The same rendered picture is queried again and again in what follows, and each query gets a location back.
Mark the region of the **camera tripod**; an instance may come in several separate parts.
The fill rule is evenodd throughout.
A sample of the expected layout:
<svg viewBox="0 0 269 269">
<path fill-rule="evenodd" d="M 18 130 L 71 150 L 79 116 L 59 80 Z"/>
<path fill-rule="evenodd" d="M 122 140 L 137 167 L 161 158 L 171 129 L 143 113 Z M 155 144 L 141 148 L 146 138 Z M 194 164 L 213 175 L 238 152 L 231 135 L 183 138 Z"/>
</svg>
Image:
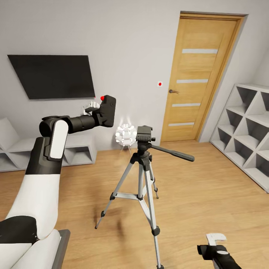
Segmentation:
<svg viewBox="0 0 269 269">
<path fill-rule="evenodd" d="M 154 191 L 156 192 L 156 196 L 159 199 L 158 194 L 157 194 L 158 188 L 156 188 L 156 185 L 155 185 L 155 177 L 154 177 L 154 174 L 152 171 L 152 166 L 151 166 L 152 155 L 150 155 L 150 152 L 147 150 L 148 150 L 148 148 L 153 148 L 153 149 L 169 153 L 173 156 L 176 156 L 176 157 L 179 157 L 179 158 L 191 161 L 191 162 L 194 162 L 195 157 L 188 155 L 188 154 L 185 154 L 185 153 L 182 153 L 182 152 L 171 151 L 171 150 L 168 150 L 165 148 L 161 148 L 159 146 L 152 145 L 150 142 L 155 141 L 156 138 L 151 137 L 151 130 L 153 130 L 153 128 L 150 126 L 138 126 L 137 136 L 136 136 L 136 141 L 138 144 L 138 146 L 137 146 L 138 151 L 131 156 L 130 162 L 129 162 L 125 172 L 123 173 L 123 176 L 121 177 L 115 191 L 111 194 L 110 201 L 109 201 L 108 205 L 106 206 L 106 209 L 104 211 L 102 211 L 101 219 L 99 220 L 95 229 L 97 229 L 102 218 L 105 216 L 105 213 L 108 210 L 111 202 L 115 198 L 125 198 L 125 199 L 131 199 L 131 200 L 138 200 L 146 217 L 147 217 L 147 220 L 148 220 L 148 222 L 151 226 L 151 229 L 152 229 L 152 234 L 154 236 L 155 252 L 156 252 L 156 257 L 157 257 L 157 269 L 164 269 L 164 266 L 161 265 L 161 263 L 160 263 L 160 255 L 159 255 L 158 240 L 157 240 L 157 236 L 160 233 L 160 228 L 159 228 L 159 226 L 156 225 L 156 221 L 155 221 L 155 212 L 154 212 L 154 204 L 153 204 L 151 185 L 153 184 Z M 129 171 L 132 168 L 135 161 L 139 162 L 138 194 L 128 194 L 128 193 L 118 192 L 118 190 L 120 189 L 122 183 L 124 182 L 127 174 L 129 173 Z M 145 177 L 146 186 L 143 188 L 143 178 L 144 177 Z M 146 193 L 148 196 L 149 208 L 147 207 L 147 204 L 144 200 L 144 196 L 146 195 Z"/>
</svg>

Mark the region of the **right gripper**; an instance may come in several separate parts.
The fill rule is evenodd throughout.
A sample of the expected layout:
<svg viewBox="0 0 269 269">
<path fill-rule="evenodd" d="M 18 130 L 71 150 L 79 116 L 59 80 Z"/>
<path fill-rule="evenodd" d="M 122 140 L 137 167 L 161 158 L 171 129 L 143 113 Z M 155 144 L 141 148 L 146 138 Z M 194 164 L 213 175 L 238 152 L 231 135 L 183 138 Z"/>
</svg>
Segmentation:
<svg viewBox="0 0 269 269">
<path fill-rule="evenodd" d="M 209 245 L 197 245 L 197 250 L 202 255 L 204 260 L 212 260 L 211 251 L 214 249 L 223 249 L 226 251 L 223 245 L 209 246 Z M 213 261 L 213 260 L 212 260 Z"/>
</svg>

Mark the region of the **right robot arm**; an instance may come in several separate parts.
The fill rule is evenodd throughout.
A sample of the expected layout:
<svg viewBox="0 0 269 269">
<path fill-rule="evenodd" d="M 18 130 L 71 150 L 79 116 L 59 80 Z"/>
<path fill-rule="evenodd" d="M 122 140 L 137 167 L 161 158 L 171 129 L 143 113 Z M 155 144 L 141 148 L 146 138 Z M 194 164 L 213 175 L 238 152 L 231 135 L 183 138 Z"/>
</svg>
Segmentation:
<svg viewBox="0 0 269 269">
<path fill-rule="evenodd" d="M 197 250 L 204 260 L 212 260 L 215 269 L 242 269 L 230 256 L 223 245 L 216 245 L 215 241 L 225 241 L 221 234 L 206 234 L 208 245 L 197 245 Z"/>
</svg>

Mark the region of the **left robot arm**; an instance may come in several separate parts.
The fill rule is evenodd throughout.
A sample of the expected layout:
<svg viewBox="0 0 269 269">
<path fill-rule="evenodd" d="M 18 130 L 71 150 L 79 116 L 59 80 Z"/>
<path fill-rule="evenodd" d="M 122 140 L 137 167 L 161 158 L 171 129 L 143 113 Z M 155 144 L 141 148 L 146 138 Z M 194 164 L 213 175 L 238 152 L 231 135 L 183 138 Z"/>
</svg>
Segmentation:
<svg viewBox="0 0 269 269">
<path fill-rule="evenodd" d="M 47 116 L 39 125 L 17 197 L 0 222 L 0 269 L 11 269 L 39 240 L 46 239 L 58 218 L 59 180 L 67 134 L 101 126 L 107 117 L 91 112 L 96 102 L 82 105 L 80 116 Z"/>
</svg>

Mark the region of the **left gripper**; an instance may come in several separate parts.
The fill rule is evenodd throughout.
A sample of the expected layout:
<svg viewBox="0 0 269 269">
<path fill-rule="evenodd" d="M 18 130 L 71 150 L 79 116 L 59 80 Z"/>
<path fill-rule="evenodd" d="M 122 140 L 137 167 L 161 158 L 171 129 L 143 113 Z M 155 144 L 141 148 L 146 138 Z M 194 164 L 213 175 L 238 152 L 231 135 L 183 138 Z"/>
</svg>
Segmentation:
<svg viewBox="0 0 269 269">
<path fill-rule="evenodd" d="M 82 130 L 93 129 L 94 127 L 101 126 L 102 122 L 108 120 L 107 117 L 100 117 L 100 114 L 77 116 L 82 123 Z"/>
</svg>

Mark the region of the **digital camera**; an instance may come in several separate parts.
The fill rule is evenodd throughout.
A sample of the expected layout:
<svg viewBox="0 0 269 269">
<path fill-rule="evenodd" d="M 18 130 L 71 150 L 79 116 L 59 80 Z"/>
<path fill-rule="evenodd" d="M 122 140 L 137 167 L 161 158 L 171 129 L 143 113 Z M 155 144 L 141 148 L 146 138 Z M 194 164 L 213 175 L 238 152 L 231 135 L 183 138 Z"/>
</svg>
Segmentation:
<svg viewBox="0 0 269 269">
<path fill-rule="evenodd" d="M 101 126 L 111 128 L 114 125 L 116 98 L 105 95 L 101 96 L 101 100 L 100 108 L 92 111 L 91 114 L 100 114 L 100 117 L 107 117 L 108 120 L 102 122 Z"/>
</svg>

